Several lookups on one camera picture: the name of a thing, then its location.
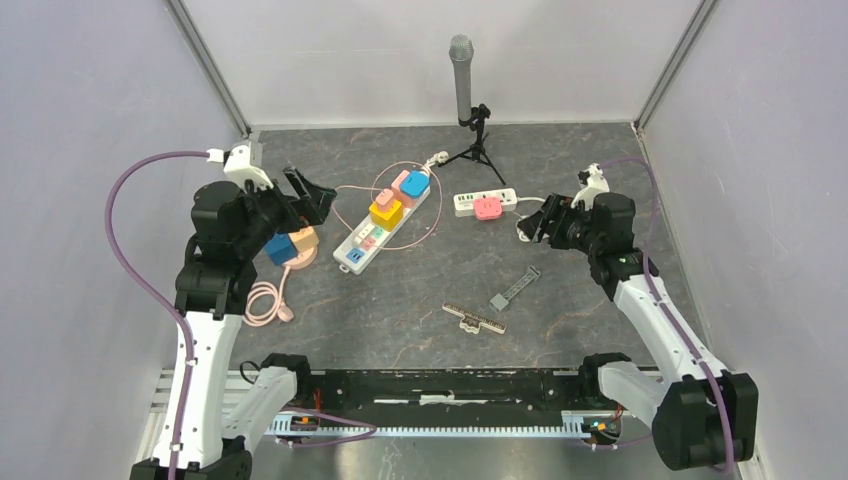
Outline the pink plug adapter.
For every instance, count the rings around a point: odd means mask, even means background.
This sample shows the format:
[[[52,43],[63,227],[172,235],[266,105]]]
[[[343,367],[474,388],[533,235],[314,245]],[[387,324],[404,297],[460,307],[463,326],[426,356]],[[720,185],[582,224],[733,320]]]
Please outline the pink plug adapter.
[[[503,215],[503,205],[497,197],[481,197],[473,201],[473,213],[480,221],[495,220]]]

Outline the small white power strip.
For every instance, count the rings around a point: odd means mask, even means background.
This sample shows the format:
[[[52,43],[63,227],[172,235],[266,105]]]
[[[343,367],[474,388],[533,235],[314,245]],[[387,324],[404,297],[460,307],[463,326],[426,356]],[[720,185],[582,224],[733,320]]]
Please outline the small white power strip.
[[[502,211],[513,211],[518,204],[518,196],[513,188],[460,193],[453,196],[455,216],[467,217],[475,215],[474,203],[488,199],[499,200]]]

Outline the long white power strip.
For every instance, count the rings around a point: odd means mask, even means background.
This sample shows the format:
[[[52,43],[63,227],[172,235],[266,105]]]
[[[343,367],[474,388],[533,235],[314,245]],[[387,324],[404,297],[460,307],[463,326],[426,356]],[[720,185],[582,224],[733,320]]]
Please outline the long white power strip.
[[[333,252],[339,269],[344,273],[361,274],[371,261],[381,252],[387,251],[386,244],[398,233],[407,220],[430,195],[430,187],[418,199],[395,197],[404,207],[404,216],[396,229],[389,232],[375,226],[369,214],[352,229],[352,232]]]

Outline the small pink plug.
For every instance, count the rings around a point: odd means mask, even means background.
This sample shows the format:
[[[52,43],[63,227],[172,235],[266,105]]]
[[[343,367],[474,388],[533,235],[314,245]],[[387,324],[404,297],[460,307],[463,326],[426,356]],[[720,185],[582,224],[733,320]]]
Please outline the small pink plug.
[[[380,211],[391,210],[393,208],[394,202],[395,202],[394,192],[389,188],[383,189],[375,197],[375,200],[374,200],[374,204],[376,205],[376,208]]]

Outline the yellow cube socket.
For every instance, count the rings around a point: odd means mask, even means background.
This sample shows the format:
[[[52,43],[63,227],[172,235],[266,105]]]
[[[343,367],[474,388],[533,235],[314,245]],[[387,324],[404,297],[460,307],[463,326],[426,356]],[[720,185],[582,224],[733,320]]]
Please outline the yellow cube socket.
[[[377,202],[369,206],[370,221],[385,231],[393,231],[403,219],[404,207],[398,200],[392,200],[389,204],[381,207]]]

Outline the blue plug adapter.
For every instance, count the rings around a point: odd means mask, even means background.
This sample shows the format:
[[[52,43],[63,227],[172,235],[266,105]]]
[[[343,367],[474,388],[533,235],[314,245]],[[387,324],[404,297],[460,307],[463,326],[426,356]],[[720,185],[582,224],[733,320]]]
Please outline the blue plug adapter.
[[[399,183],[399,191],[410,199],[418,199],[429,188],[430,178],[420,171],[408,171]]]

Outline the pink cube socket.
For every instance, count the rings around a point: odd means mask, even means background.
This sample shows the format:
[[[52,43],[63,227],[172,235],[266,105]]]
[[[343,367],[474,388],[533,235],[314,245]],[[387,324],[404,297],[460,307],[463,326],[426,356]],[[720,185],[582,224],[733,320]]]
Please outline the pink cube socket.
[[[406,194],[404,194],[401,190],[401,185],[403,184],[403,181],[408,177],[409,174],[410,174],[410,171],[404,169],[395,177],[395,179],[391,183],[391,190],[392,190],[394,196],[398,199],[400,199],[401,197],[406,197]]]

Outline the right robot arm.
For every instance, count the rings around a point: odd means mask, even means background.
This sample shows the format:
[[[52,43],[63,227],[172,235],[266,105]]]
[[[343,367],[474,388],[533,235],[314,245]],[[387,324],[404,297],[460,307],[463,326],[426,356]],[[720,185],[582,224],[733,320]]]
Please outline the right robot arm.
[[[600,193],[590,204],[550,195],[517,228],[531,241],[585,254],[592,279],[636,328],[660,377],[621,355],[586,358],[577,382],[591,408],[615,401],[649,427],[671,470],[730,469],[753,457],[759,390],[733,373],[697,338],[670,299],[659,271],[634,245],[634,201]]]

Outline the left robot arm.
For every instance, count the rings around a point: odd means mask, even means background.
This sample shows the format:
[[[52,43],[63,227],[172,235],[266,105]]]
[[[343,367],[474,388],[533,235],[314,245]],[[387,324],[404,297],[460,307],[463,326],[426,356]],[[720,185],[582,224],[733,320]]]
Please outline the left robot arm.
[[[162,432],[133,479],[248,479],[253,454],[279,410],[314,394],[307,359],[270,354],[247,394],[229,412],[223,400],[229,362],[257,278],[255,257],[277,234],[321,225],[335,190],[288,167],[294,189],[257,174],[201,187],[194,195],[184,263],[169,303],[178,325],[177,363]]]

